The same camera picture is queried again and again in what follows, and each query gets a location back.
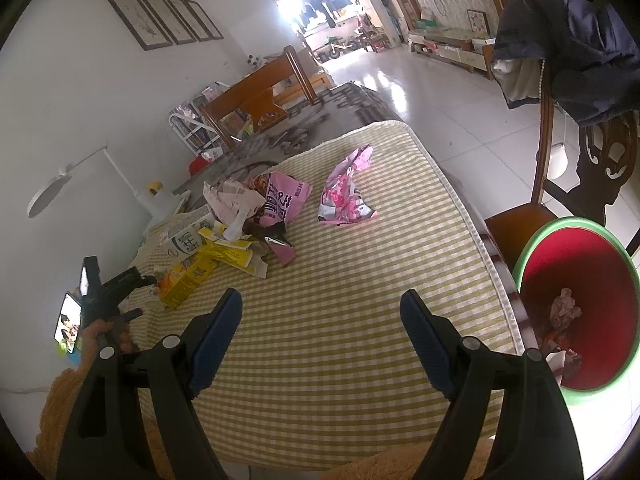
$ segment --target pink snack wrapper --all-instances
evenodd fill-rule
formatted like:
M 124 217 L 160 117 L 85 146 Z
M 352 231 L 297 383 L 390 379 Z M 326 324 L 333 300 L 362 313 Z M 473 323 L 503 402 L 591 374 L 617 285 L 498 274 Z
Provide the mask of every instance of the pink snack wrapper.
M 324 184 L 318 210 L 318 221 L 325 224 L 355 224 L 373 218 L 376 212 L 367 206 L 353 183 L 353 174 L 366 170 L 371 162 L 373 146 L 367 144 L 353 150 L 338 164 Z
M 267 202 L 260 217 L 260 225 L 269 227 L 277 222 L 291 222 L 302 211 L 312 189 L 311 184 L 291 178 L 280 171 L 273 171 L 269 176 Z M 269 244 L 269 247 L 283 266 L 296 256 L 293 247 L 275 244 Z

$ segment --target yellow striped fabric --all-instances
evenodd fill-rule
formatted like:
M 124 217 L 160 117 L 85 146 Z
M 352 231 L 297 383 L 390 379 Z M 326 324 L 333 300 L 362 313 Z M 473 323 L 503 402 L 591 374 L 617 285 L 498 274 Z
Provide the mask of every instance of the yellow striped fabric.
M 355 148 L 374 146 L 356 174 L 378 216 L 354 226 L 318 223 L 322 185 Z M 287 238 L 296 259 L 268 256 L 266 280 L 220 265 L 177 310 L 147 308 L 132 332 L 143 347 L 180 333 L 227 287 L 242 294 L 242 322 L 212 387 L 194 401 L 221 458 L 302 470 L 327 469 L 390 446 L 429 440 L 448 402 L 433 390 L 399 317 L 415 288 L 434 314 L 490 348 L 522 351 L 495 269 L 458 197 L 404 123 L 351 132 L 281 163 L 313 193 Z M 158 250 L 134 264 L 166 264 Z M 144 306 L 145 291 L 130 298 Z M 148 394 L 143 408 L 151 410 Z M 484 434 L 497 425 L 492 397 Z

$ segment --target human hand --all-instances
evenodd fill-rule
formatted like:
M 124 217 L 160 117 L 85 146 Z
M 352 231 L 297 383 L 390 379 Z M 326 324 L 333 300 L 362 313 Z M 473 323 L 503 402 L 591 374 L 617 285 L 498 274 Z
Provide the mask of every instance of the human hand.
M 82 338 L 82 349 L 80 353 L 80 366 L 78 371 L 87 373 L 94 363 L 95 357 L 98 355 L 98 334 L 108 332 L 113 328 L 113 323 L 97 319 L 87 328 L 82 330 L 80 337 Z M 128 354 L 133 352 L 133 341 L 129 335 L 129 324 L 124 325 L 124 329 L 118 336 L 118 348 L 121 352 Z

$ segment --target desk lamp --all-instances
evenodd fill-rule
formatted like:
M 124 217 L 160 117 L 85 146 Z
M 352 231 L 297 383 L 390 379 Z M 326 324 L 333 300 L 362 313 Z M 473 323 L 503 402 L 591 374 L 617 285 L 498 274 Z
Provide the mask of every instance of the desk lamp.
M 152 200 L 149 197 L 142 195 L 141 193 L 133 187 L 133 184 L 130 183 L 129 179 L 122 173 L 122 170 L 115 163 L 111 154 L 107 151 L 107 145 L 105 144 L 101 148 L 98 148 L 94 152 L 87 155 L 85 158 L 80 160 L 80 162 L 76 162 L 75 164 L 69 164 L 64 168 L 60 168 L 60 174 L 57 174 L 51 180 L 49 180 L 44 186 L 38 190 L 38 192 L 33 196 L 31 201 L 29 202 L 29 207 L 27 209 L 27 214 L 29 218 L 35 218 L 37 215 L 42 213 L 46 207 L 55 199 L 55 197 L 60 193 L 62 188 L 65 186 L 67 182 L 71 180 L 70 172 L 80 166 L 84 161 L 88 160 L 96 153 L 104 152 L 104 156 L 107 157 L 107 160 L 111 163 L 114 169 L 118 172 L 118 174 L 122 177 L 124 182 L 129 186 L 129 189 L 136 197 L 140 205 L 144 207 L 153 217 L 152 223 L 157 223 L 164 220 L 171 213 L 175 212 L 180 203 L 181 197 L 179 196 L 171 196 L 168 200 L 162 200 L 160 203 L 159 200 Z

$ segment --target smartphone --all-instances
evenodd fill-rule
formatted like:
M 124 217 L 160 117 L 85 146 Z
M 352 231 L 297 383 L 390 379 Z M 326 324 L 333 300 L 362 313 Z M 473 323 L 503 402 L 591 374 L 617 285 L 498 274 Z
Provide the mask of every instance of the smartphone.
M 66 293 L 60 309 L 60 316 L 58 316 L 54 338 L 70 354 L 76 347 L 76 339 L 78 339 L 78 332 L 80 332 L 81 310 L 76 299 L 69 292 Z

